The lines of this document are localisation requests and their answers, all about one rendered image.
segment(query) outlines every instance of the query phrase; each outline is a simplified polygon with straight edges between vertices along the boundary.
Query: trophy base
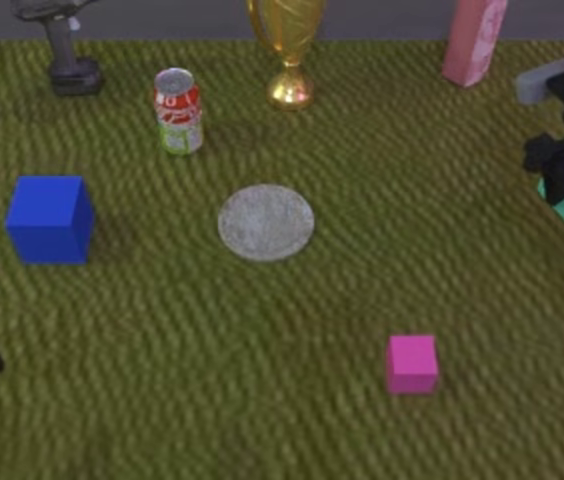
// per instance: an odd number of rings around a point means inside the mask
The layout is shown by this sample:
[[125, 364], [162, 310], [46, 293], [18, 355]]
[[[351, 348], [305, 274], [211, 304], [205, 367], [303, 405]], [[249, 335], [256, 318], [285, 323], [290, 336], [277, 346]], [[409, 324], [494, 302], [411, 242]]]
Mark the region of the trophy base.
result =
[[286, 67], [269, 83], [267, 98], [280, 110], [302, 110], [313, 103], [313, 82], [299, 67]]

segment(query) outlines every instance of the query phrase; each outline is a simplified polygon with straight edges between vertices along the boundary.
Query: flat round stone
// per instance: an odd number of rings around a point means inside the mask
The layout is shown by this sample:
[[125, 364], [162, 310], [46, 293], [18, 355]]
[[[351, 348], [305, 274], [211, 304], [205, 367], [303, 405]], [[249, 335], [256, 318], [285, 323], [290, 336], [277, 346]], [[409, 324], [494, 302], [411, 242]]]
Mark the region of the flat round stone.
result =
[[280, 185], [254, 185], [234, 193], [218, 219], [220, 238], [236, 255], [281, 260], [309, 242], [315, 218], [307, 201]]

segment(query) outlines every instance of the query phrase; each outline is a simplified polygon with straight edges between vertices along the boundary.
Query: grass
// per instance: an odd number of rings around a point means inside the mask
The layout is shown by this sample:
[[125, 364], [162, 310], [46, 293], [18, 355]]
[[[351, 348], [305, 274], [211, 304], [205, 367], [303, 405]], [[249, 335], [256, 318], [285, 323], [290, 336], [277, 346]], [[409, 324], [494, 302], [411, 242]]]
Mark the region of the grass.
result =
[[[461, 91], [440, 42], [319, 43], [317, 103], [264, 101], [249, 42], [92, 42], [94, 98], [55, 98], [43, 43], [0, 43], [0, 480], [564, 479], [564, 224], [522, 171], [561, 106], [513, 78], [564, 42], [505, 42]], [[206, 143], [159, 145], [152, 79], [190, 69]], [[86, 267], [29, 267], [3, 227], [23, 174], [78, 174]], [[220, 242], [260, 182], [317, 229], [288, 261]], [[432, 333], [442, 379], [391, 397], [393, 333]]]

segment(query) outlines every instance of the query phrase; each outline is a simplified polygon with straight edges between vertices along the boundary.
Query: trophy cup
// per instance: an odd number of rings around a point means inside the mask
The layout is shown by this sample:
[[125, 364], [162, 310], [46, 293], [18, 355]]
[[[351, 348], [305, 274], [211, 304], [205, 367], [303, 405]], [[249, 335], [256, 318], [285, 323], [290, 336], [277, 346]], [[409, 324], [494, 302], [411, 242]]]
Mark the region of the trophy cup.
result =
[[325, 4], [326, 0], [247, 0], [255, 35], [284, 65], [267, 88], [267, 98], [277, 108], [300, 110], [313, 101], [313, 82], [301, 64]]

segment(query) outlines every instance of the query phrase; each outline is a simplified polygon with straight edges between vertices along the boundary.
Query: pink rectangular block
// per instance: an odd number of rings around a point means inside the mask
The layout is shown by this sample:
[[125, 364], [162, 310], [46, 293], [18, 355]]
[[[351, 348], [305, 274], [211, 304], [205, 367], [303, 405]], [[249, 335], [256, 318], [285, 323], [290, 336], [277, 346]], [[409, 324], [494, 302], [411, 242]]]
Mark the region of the pink rectangular block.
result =
[[433, 335], [393, 335], [386, 349], [387, 386], [391, 393], [432, 393], [438, 380]]
[[442, 75], [463, 87], [482, 80], [506, 7], [507, 0], [457, 0]]

